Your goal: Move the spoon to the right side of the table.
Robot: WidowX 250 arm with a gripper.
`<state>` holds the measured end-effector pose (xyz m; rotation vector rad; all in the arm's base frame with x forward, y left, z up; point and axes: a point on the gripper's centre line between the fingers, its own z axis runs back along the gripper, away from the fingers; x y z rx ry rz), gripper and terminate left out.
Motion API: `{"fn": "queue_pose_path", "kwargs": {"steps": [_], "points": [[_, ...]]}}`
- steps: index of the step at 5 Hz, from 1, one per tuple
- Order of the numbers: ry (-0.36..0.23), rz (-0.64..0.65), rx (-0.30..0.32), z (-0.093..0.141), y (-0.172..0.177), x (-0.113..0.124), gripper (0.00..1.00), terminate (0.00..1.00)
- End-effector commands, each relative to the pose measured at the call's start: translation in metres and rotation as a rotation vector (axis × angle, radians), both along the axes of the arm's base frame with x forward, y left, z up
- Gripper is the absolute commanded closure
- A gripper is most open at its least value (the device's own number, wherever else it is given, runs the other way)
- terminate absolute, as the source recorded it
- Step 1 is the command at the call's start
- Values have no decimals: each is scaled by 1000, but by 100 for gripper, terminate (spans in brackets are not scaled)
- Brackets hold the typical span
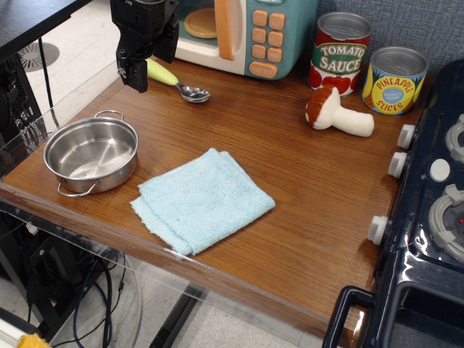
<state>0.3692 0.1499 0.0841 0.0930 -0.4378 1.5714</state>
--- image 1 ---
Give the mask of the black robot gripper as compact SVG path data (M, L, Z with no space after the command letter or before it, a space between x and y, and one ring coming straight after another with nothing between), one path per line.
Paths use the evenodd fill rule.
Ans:
M117 73L123 83L148 90L147 63L155 56L167 63L175 59L179 22L177 1L111 1L112 21L120 31Z

